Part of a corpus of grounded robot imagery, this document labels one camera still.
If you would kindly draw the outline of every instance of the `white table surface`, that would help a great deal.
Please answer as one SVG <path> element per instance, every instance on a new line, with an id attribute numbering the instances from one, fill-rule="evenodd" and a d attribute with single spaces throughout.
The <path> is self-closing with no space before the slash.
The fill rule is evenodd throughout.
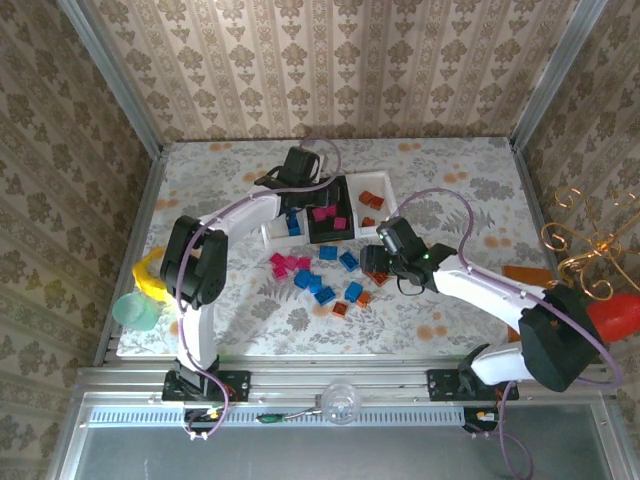
<path id="1" fill-rule="evenodd" d="M 253 181 L 281 165 L 294 141 L 182 143 L 173 145 L 160 188 L 145 254 L 166 246 L 175 220 L 213 212 L 241 198 Z M 489 269 L 504 265 L 544 267 L 538 235 L 506 139 L 338 140 L 344 170 L 385 170 L 398 204 L 427 187 L 455 189 L 471 202 L 476 229 L 467 242 L 467 257 Z M 318 142 L 330 170 L 332 150 Z M 453 197 L 433 195 L 410 206 L 404 216 L 427 246 L 458 246 L 466 228 L 464 207 Z M 360 248 L 376 238 L 338 243 L 339 253 Z M 365 309 L 351 305 L 344 319 L 320 307 L 313 296 L 273 279 L 259 230 L 229 251 L 227 283 L 215 302 L 219 351 L 229 355 L 314 354 L 465 354 L 484 342 L 502 342 L 506 326 L 459 300 L 425 292 L 401 295 L 395 281 L 378 288 L 358 269 L 348 273 L 339 262 L 321 261 L 318 245 L 280 250 L 311 256 L 312 271 L 338 295 L 351 281 L 361 282 L 373 297 Z M 166 309 L 155 329 L 125 329 L 117 354 L 167 356 L 177 352 L 177 322 Z"/>

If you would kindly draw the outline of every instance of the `orange block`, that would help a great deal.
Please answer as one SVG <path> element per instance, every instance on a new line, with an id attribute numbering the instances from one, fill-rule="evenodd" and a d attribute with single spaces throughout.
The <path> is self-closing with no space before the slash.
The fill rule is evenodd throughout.
<path id="1" fill-rule="evenodd" d="M 336 317 L 344 318 L 344 316 L 347 314 L 347 305 L 342 302 L 336 302 L 331 313 L 333 313 Z"/>
<path id="2" fill-rule="evenodd" d="M 370 217 L 364 217 L 362 219 L 361 227 L 373 227 L 376 224 L 376 221 Z"/>
<path id="3" fill-rule="evenodd" d="M 371 193 L 369 190 L 365 190 L 358 197 L 360 202 L 364 203 L 365 205 L 369 205 L 369 202 L 371 201 L 372 198 L 373 198 L 373 193 Z"/>
<path id="4" fill-rule="evenodd" d="M 373 280 L 373 282 L 379 287 L 389 281 L 389 275 L 386 273 L 367 273 L 367 277 Z"/>
<path id="5" fill-rule="evenodd" d="M 382 208 L 382 204 L 384 203 L 384 198 L 376 197 L 375 195 L 369 202 L 369 206 L 374 210 L 380 210 Z"/>
<path id="6" fill-rule="evenodd" d="M 371 294 L 369 292 L 362 292 L 356 300 L 356 304 L 360 308 L 365 308 L 367 305 L 369 305 L 369 302 L 371 302 Z"/>

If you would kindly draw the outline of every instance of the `teal cup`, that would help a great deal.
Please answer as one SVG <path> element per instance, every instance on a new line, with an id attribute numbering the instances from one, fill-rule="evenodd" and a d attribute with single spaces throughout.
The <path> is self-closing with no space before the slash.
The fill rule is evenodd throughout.
<path id="1" fill-rule="evenodd" d="M 156 301 L 144 293 L 131 292 L 116 300 L 111 314 L 120 325 L 145 332 L 158 323 L 160 309 Z"/>

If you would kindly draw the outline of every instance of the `patterned wallpaper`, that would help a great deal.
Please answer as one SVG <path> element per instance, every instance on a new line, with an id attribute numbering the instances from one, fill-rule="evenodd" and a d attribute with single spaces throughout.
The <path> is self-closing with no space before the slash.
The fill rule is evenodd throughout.
<path id="1" fill-rule="evenodd" d="M 79 0 L 165 142 L 507 136 L 577 0 Z"/>
<path id="2" fill-rule="evenodd" d="M 0 478 L 46 472 L 148 168 L 55 2 L 0 2 Z"/>
<path id="3" fill-rule="evenodd" d="M 534 187 L 550 220 L 567 223 L 582 234 L 592 232 L 583 208 L 571 211 L 554 205 L 559 186 L 582 190 L 596 222 L 605 229 L 623 224 L 638 208 L 618 208 L 609 200 L 617 189 L 640 196 L 640 2 L 611 0 L 560 87 L 529 145 L 529 169 Z M 640 250 L 640 223 L 622 237 Z M 580 252 L 574 241 L 570 251 Z M 640 256 L 620 263 L 636 282 Z M 610 264 L 596 263 L 593 279 L 622 281 Z M 619 399 L 640 452 L 640 337 L 613 346 L 627 377 Z"/>

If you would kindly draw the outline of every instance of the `red cube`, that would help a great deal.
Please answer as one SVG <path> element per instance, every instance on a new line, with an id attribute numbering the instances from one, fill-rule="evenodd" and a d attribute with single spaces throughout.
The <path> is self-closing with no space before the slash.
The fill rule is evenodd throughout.
<path id="1" fill-rule="evenodd" d="M 333 220 L 333 229 L 334 230 L 344 230 L 347 228 L 347 219 L 344 217 L 336 217 Z"/>

